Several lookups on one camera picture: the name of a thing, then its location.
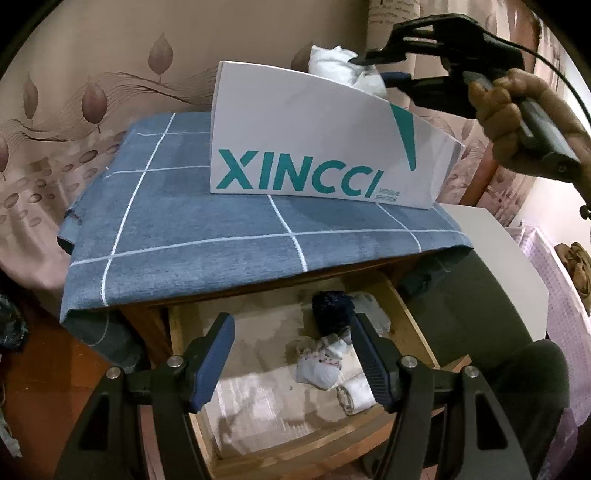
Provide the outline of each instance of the rolled sock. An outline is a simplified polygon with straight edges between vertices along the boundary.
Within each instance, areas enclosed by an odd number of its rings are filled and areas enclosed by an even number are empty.
[[[347,415],[355,415],[376,404],[367,378],[363,373],[336,387],[336,396]]]
[[[390,318],[379,306],[373,295],[363,291],[353,297],[353,305],[355,306],[355,313],[364,313],[380,337],[388,336],[390,333]]]
[[[335,333],[322,337],[313,348],[304,348],[295,366],[295,381],[328,390],[339,377],[346,348]]]
[[[336,333],[331,333],[330,335],[322,337],[320,341],[322,343],[322,349],[330,356],[338,359],[343,359],[345,357],[347,343]]]

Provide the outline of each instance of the blue tablecloth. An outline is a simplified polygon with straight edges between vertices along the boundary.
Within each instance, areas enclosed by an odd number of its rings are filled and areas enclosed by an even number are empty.
[[[60,230],[72,252],[61,321],[115,363],[132,368],[141,349],[116,311],[90,309],[470,246],[437,204],[211,194],[210,120],[168,113],[134,124]]]

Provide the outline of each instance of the pink fabric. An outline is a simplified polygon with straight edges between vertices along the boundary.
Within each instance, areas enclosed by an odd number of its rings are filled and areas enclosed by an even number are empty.
[[[548,288],[550,339],[563,351],[569,367],[570,408],[577,426],[591,413],[591,320],[554,245],[534,226],[507,228]]]

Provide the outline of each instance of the white cloth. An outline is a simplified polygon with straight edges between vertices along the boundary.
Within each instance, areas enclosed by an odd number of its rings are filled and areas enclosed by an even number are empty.
[[[349,60],[356,56],[354,51],[344,50],[341,47],[327,50],[312,45],[308,72],[381,98],[387,98],[386,86],[378,69],[375,65],[362,67],[349,63]]]
[[[347,415],[355,415],[376,404],[367,378],[363,373],[336,387],[336,396]]]
[[[364,313],[380,337],[389,335],[390,318],[373,295],[364,291],[360,292],[353,297],[353,305],[355,313]]]
[[[335,333],[322,337],[312,347],[300,345],[295,381],[328,390],[339,378],[346,350],[347,344]]]

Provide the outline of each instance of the wooden drawer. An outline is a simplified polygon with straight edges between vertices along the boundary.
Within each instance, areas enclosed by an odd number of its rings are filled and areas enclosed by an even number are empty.
[[[376,405],[351,417],[346,417],[341,409],[339,418],[334,390],[319,391],[311,385],[298,384],[293,378],[297,360],[297,355],[292,353],[294,343],[302,335],[313,335],[310,300],[319,290],[372,294],[391,320],[391,339],[401,353],[414,355],[425,364],[439,368],[400,296],[389,279],[376,270],[173,306],[170,330],[175,354],[182,354],[193,338],[203,336],[219,312],[228,312],[236,319],[236,340],[212,402],[199,414],[191,415],[197,441],[213,478],[311,479],[353,461],[387,440],[395,414],[388,414]],[[469,358],[446,369],[457,370],[467,363]],[[269,382],[274,382],[271,390]],[[249,385],[254,400],[242,402],[239,408],[233,403],[232,392]],[[261,407],[260,401],[257,404],[256,396],[265,388],[276,401],[261,413],[265,406]],[[265,414],[269,411],[285,415],[281,421],[269,421],[269,425],[285,424],[287,434],[280,429],[264,430]],[[248,428],[242,426],[244,438],[233,441],[228,448],[224,439],[239,432],[241,422],[248,424]]]

